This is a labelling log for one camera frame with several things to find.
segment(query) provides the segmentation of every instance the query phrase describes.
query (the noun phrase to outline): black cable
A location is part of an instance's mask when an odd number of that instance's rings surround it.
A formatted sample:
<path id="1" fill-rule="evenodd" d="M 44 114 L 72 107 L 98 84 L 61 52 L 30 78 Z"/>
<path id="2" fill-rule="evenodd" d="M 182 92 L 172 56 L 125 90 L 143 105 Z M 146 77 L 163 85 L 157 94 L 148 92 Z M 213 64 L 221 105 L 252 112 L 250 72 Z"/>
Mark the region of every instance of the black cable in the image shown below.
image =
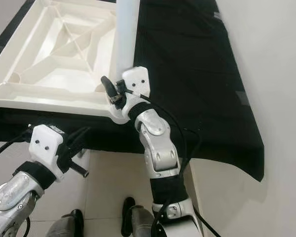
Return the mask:
<path id="1" fill-rule="evenodd" d="M 195 147 L 193 148 L 193 150 L 192 150 L 191 154 L 189 155 L 189 157 L 187 159 L 183 160 L 183 162 L 182 162 L 181 170 L 180 170 L 180 176 L 181 177 L 183 177 L 184 171 L 185 171 L 187 165 L 189 164 L 191 159 L 195 156 L 196 152 L 199 150 L 199 148 L 201 147 L 202 142 L 203 142 L 202 137 L 201 137 L 201 135 L 199 133 L 194 132 L 194 131 L 189 130 L 189 129 L 185 129 L 185 130 L 194 133 L 198 137 L 198 142 L 195 145 Z"/>
<path id="2" fill-rule="evenodd" d="M 199 218 L 199 220 L 216 236 L 216 237 L 222 237 L 220 236 L 213 227 L 211 227 L 210 224 L 207 223 L 207 221 L 205 221 L 205 219 L 199 214 L 199 212 L 196 210 L 195 206 L 193 206 L 194 208 L 194 212 L 196 214 L 196 216 Z"/>
<path id="3" fill-rule="evenodd" d="M 81 127 L 74 131 L 72 134 L 70 134 L 67 138 L 68 141 L 73 140 L 76 136 L 78 136 L 83 130 L 85 130 L 87 127 Z"/>
<path id="4" fill-rule="evenodd" d="M 18 135 L 17 137 L 13 138 L 11 141 L 6 142 L 3 146 L 0 147 L 0 154 L 7 149 L 9 146 L 11 146 L 14 142 L 18 141 L 23 136 L 23 133 Z"/>
<path id="5" fill-rule="evenodd" d="M 29 232 L 30 232 L 30 228 L 31 228 L 31 220 L 30 218 L 26 218 L 26 230 L 25 230 L 25 233 L 23 235 L 23 237 L 27 237 Z"/>

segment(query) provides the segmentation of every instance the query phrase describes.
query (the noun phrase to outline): black cloth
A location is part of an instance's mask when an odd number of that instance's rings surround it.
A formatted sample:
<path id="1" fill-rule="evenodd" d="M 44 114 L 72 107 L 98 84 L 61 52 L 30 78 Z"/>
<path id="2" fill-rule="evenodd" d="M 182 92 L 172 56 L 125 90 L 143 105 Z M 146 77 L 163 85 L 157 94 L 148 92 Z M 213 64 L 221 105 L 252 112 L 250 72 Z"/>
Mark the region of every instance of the black cloth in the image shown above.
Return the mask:
<path id="1" fill-rule="evenodd" d="M 32 3 L 26 1 L 0 36 L 0 51 Z M 214 0 L 142 0 L 134 65 L 148 68 L 152 101 L 174 114 L 182 127 L 201 130 L 203 145 L 196 158 L 233 164 L 260 181 L 264 146 L 218 12 Z M 0 141 L 28 123 L 53 123 L 66 132 L 91 126 L 86 148 L 143 153 L 132 123 L 43 111 L 0 108 Z M 190 153 L 198 138 L 186 136 Z M 182 154 L 175 127 L 171 137 Z"/>

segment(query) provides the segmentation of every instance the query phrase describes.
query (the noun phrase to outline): white floor tile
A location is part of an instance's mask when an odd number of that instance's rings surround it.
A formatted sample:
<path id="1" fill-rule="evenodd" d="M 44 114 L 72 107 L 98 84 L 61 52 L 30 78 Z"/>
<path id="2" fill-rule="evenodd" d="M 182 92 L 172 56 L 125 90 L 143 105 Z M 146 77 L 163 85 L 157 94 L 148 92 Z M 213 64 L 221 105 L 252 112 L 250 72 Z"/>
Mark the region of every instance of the white floor tile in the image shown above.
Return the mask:
<path id="1" fill-rule="evenodd" d="M 49 228 L 52 226 L 53 221 L 42 221 L 34 222 L 31 221 L 31 229 L 28 237 L 45 237 Z M 19 229 L 19 232 L 16 237 L 23 237 L 26 230 L 26 222 L 24 222 Z"/>
<path id="2" fill-rule="evenodd" d="M 85 218 L 120 218 L 128 196 L 151 210 L 151 188 L 143 155 L 93 152 Z"/>
<path id="3" fill-rule="evenodd" d="M 121 237 L 121 219 L 98 219 L 85 221 L 85 237 Z"/>

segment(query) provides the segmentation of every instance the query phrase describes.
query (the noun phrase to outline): person's foot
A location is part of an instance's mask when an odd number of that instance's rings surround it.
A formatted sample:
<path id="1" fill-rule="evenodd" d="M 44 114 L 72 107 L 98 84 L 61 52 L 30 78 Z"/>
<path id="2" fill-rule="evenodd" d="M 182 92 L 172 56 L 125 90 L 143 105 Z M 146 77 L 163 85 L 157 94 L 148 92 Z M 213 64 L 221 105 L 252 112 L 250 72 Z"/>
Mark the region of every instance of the person's foot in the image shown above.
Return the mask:
<path id="1" fill-rule="evenodd" d="M 79 209 L 76 209 L 63 217 L 67 216 L 72 216 L 74 218 L 74 237 L 83 237 L 84 220 L 82 212 Z"/>
<path id="2" fill-rule="evenodd" d="M 122 211 L 122 229 L 121 233 L 124 237 L 129 237 L 133 232 L 132 227 L 132 207 L 135 206 L 135 200 L 132 197 L 128 197 L 124 201 L 123 211 Z"/>

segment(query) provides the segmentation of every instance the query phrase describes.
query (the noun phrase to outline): robotic arm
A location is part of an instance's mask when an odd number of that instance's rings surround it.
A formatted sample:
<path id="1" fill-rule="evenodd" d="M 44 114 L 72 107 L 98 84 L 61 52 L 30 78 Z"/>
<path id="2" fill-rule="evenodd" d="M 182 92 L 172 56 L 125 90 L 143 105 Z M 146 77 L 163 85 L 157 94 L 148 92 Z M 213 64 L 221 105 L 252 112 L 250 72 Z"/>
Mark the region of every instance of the robotic arm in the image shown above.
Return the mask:
<path id="1" fill-rule="evenodd" d="M 75 141 L 86 131 L 84 128 L 67 136 L 54 126 L 33 128 L 29 148 L 33 162 L 23 163 L 12 179 L 0 186 L 0 237 L 15 237 L 44 190 L 54 181 L 60 182 L 69 168 L 84 177 L 88 175 L 88 171 L 72 161 L 83 148 Z"/>
<path id="2" fill-rule="evenodd" d="M 102 78 L 110 101 L 123 117 L 134 122 L 140 141 L 145 148 L 145 162 L 149 173 L 155 214 L 169 197 L 171 203 L 161 213 L 158 236 L 202 236 L 191 199 L 186 193 L 177 149 L 170 139 L 170 125 L 161 118 L 145 99 L 149 97 L 148 71 L 136 67 L 123 73 L 123 80 L 115 86 Z"/>
<path id="3" fill-rule="evenodd" d="M 170 139 L 170 126 L 141 98 L 149 97 L 149 77 L 146 68 L 137 67 L 123 73 L 123 80 L 114 86 L 101 81 L 112 104 L 112 113 L 134 122 L 145 148 L 155 216 L 169 197 L 171 202 L 161 213 L 157 226 L 160 237 L 202 236 L 191 199 L 188 197 L 177 149 Z M 21 224 L 33 211 L 36 201 L 53 182 L 60 182 L 69 168 L 84 177 L 88 171 L 72 161 L 83 147 L 79 144 L 88 128 L 70 136 L 48 125 L 33 128 L 29 151 L 32 162 L 25 162 L 13 178 L 0 186 L 0 237 L 15 237 Z"/>

